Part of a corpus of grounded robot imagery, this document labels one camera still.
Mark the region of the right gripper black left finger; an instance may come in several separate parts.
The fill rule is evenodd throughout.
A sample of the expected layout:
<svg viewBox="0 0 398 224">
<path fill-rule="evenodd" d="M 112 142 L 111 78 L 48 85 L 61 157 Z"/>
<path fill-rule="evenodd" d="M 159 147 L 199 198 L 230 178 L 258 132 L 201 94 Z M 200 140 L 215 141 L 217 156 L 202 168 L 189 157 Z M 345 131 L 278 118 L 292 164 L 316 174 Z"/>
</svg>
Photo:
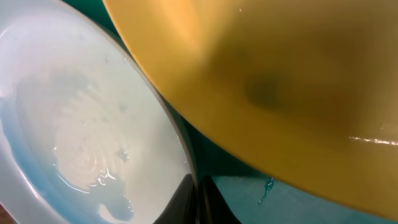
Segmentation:
<svg viewBox="0 0 398 224">
<path fill-rule="evenodd" d="M 193 176 L 187 174 L 154 224 L 196 224 L 196 219 L 195 185 Z"/>
</svg>

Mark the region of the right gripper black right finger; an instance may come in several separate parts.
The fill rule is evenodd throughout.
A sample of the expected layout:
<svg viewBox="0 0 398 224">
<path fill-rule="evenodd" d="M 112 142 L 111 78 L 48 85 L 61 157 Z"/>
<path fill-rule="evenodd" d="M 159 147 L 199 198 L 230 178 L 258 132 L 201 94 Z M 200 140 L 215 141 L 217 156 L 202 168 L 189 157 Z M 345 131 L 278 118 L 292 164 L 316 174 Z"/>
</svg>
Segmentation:
<svg viewBox="0 0 398 224">
<path fill-rule="evenodd" d="M 198 190 L 200 224 L 241 224 L 210 176 L 202 178 Z"/>
</svg>

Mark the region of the light blue plate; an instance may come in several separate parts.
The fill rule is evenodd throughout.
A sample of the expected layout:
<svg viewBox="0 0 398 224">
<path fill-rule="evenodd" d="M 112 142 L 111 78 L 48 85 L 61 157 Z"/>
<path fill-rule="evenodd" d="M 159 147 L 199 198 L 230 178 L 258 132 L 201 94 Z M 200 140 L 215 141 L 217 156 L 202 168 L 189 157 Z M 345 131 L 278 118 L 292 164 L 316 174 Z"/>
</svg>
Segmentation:
<svg viewBox="0 0 398 224">
<path fill-rule="evenodd" d="M 177 120 L 109 30 L 1 2 L 1 205 L 17 223 L 154 223 L 195 176 Z"/>
</svg>

